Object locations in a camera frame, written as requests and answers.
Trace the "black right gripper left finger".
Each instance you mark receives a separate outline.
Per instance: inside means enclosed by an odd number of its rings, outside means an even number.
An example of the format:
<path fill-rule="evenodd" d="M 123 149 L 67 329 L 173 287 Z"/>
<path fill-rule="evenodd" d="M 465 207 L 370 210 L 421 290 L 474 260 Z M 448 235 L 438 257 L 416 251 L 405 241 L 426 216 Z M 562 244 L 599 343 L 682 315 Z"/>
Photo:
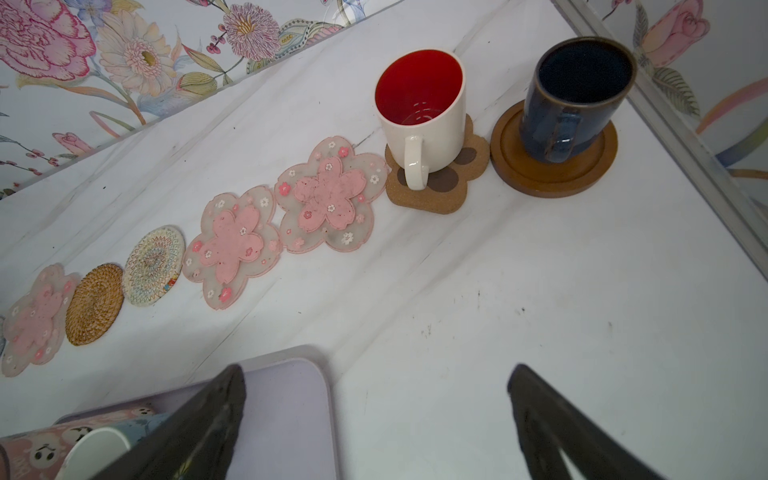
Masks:
<path fill-rule="evenodd" d="M 246 384 L 231 364 L 97 479 L 223 479 L 243 420 Z"/>

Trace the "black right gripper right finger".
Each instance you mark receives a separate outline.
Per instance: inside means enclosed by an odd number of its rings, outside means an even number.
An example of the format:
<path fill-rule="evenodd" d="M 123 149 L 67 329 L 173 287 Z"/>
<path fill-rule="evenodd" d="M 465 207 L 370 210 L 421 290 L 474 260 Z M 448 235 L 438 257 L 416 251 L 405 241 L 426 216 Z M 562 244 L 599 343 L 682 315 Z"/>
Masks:
<path fill-rule="evenodd" d="M 568 457 L 586 479 L 658 479 L 525 364 L 507 383 L 517 437 L 533 479 L 569 479 Z"/>

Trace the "woven tan round coaster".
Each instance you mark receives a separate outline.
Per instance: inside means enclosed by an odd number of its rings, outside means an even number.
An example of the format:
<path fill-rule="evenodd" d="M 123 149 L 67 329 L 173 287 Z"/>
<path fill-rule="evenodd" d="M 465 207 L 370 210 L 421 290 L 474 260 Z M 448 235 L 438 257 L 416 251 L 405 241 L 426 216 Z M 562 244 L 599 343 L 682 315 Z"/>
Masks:
<path fill-rule="evenodd" d="M 122 277 L 119 265 L 105 263 L 92 269 L 77 286 L 65 318 L 72 345 L 91 344 L 112 327 L 124 302 Z"/>

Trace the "colourful patterned round coaster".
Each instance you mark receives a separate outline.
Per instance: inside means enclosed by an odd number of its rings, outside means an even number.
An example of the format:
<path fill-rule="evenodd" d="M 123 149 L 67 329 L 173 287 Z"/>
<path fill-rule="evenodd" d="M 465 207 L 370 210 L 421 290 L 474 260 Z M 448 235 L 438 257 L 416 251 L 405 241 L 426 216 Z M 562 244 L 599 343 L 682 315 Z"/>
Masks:
<path fill-rule="evenodd" d="M 163 226 L 146 234 L 129 255 L 122 277 L 125 299 L 147 307 L 162 298 L 178 280 L 186 248 L 182 233 Z"/>

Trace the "brown wooden round coaster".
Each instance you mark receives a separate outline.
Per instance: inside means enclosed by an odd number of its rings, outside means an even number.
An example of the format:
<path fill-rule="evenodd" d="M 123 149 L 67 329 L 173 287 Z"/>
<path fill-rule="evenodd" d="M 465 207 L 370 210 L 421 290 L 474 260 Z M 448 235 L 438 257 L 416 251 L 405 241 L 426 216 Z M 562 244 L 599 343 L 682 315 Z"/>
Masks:
<path fill-rule="evenodd" d="M 519 134 L 524 102 L 511 106 L 494 126 L 491 161 L 499 177 L 517 191 L 539 198 L 563 198 L 597 183 L 612 166 L 618 151 L 617 131 L 609 123 L 583 153 L 561 164 L 542 163 L 523 147 Z"/>

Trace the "dark navy small mug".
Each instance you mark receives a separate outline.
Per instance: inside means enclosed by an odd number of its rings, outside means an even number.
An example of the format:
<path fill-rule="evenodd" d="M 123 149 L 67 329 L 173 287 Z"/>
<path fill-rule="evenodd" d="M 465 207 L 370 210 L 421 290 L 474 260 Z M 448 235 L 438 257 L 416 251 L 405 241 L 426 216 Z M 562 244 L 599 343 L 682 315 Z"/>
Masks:
<path fill-rule="evenodd" d="M 622 44 L 578 37 L 550 48 L 538 61 L 519 132 L 528 155 L 561 164 L 586 151 L 631 90 L 636 60 Z"/>

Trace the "red inside white mug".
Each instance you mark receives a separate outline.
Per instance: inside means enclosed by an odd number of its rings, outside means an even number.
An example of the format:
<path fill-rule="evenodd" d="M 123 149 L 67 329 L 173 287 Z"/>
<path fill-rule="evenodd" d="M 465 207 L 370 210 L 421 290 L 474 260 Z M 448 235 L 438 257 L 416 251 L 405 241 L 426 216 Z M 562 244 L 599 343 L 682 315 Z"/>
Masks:
<path fill-rule="evenodd" d="M 427 187 L 463 147 L 466 75 L 460 60 L 438 49 L 410 52 L 381 74 L 374 103 L 387 146 L 406 186 Z"/>

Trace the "cork paw coaster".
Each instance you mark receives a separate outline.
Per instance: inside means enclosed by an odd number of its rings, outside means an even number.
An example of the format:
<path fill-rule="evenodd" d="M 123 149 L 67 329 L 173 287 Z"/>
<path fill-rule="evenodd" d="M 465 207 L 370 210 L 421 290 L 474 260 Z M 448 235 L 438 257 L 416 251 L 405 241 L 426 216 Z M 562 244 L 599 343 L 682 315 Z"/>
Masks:
<path fill-rule="evenodd" d="M 386 193 L 398 206 L 436 214 L 451 214 L 464 204 L 470 181 L 479 178 L 490 162 L 490 146 L 484 137 L 474 133 L 474 123 L 465 115 L 464 143 L 458 156 L 445 168 L 430 173 L 424 190 L 411 190 L 406 185 L 405 170 L 395 162 L 389 146 L 385 160 L 391 168 L 387 175 Z"/>

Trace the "lilac tray mat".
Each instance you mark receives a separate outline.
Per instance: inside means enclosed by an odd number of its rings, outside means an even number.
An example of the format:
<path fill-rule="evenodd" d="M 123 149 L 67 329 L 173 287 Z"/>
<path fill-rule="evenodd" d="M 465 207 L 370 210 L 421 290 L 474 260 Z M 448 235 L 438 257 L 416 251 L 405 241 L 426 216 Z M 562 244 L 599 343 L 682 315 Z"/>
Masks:
<path fill-rule="evenodd" d="M 332 394 L 305 357 L 240 363 L 246 402 L 228 479 L 340 479 Z"/>

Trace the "pink mug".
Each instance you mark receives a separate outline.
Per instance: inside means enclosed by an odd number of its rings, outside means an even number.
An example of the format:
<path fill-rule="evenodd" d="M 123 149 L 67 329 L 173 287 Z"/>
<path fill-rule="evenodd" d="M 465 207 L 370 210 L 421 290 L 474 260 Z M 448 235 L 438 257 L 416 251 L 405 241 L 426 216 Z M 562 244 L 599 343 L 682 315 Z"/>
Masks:
<path fill-rule="evenodd" d="M 155 414 L 149 406 L 134 406 L 2 437 L 1 478 L 53 479 L 66 455 L 91 431 Z"/>

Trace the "aluminium corner post right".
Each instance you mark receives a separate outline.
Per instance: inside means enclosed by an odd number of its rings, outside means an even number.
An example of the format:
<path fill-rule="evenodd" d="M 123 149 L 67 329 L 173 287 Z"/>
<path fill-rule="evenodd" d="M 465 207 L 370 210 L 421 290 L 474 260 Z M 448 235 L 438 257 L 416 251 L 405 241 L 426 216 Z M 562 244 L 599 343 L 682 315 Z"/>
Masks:
<path fill-rule="evenodd" d="M 767 270 L 767 4 L 558 1 L 640 72 L 630 101 L 761 271 Z"/>

